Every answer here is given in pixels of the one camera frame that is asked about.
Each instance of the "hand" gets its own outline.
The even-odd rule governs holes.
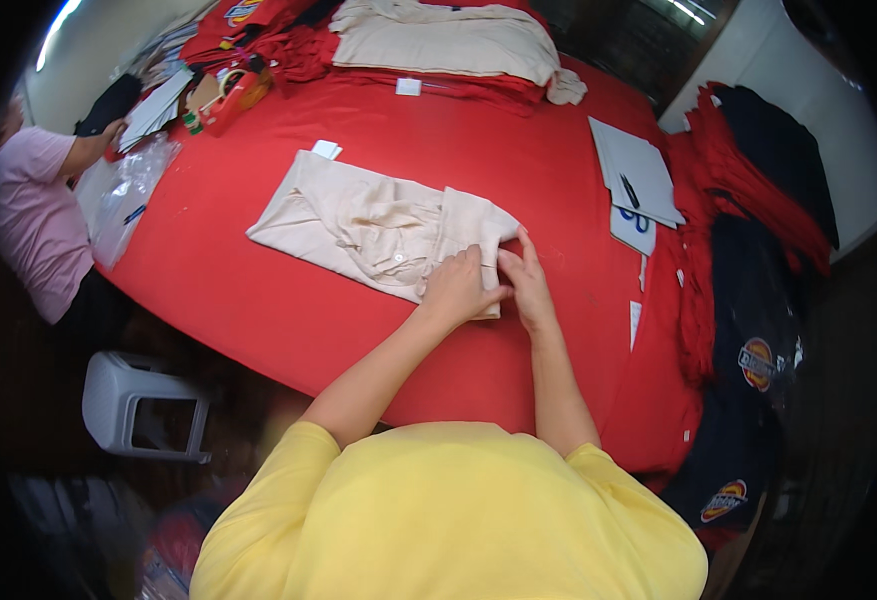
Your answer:
[[[452,331],[511,295],[507,285],[486,290],[481,284],[481,250],[473,244],[432,271],[419,310]]]
[[[105,137],[107,143],[110,145],[121,139],[121,135],[125,133],[125,130],[128,129],[128,121],[125,119],[116,119],[108,124],[101,134]]]
[[[538,262],[535,246],[528,237],[528,230],[518,226],[518,240],[522,243],[522,256],[499,248],[499,268],[515,286],[515,303],[522,325],[528,333],[535,333],[543,326],[557,323],[555,308],[545,272]]]

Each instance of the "dickies logo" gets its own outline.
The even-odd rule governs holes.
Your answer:
[[[739,350],[739,367],[748,385],[760,392],[768,390],[775,366],[771,364],[771,348],[762,338],[752,338]]]
[[[712,522],[728,511],[742,506],[748,501],[745,497],[746,491],[747,487],[741,479],[721,486],[719,492],[712,496],[705,508],[701,509],[701,522]]]
[[[250,16],[264,0],[240,0],[238,4],[230,7],[225,12],[225,19],[228,20],[229,27],[238,27],[239,23]]]

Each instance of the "pink shirt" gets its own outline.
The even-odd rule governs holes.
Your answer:
[[[0,255],[53,325],[95,264],[78,199],[57,176],[72,142],[31,126],[0,148]]]

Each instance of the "blue scissors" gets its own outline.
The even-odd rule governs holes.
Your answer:
[[[632,219],[635,220],[635,230],[639,234],[644,234],[645,232],[648,231],[648,228],[650,227],[650,222],[648,221],[648,217],[646,217],[645,215],[636,215],[634,212],[627,210],[625,208],[624,209],[619,208],[619,210],[622,211],[622,216],[624,217],[625,221],[631,221]]]

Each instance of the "yellow shirt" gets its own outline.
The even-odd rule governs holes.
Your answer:
[[[399,427],[339,452],[288,429],[192,577],[217,598],[697,598],[688,525],[591,444],[564,461],[490,423]]]

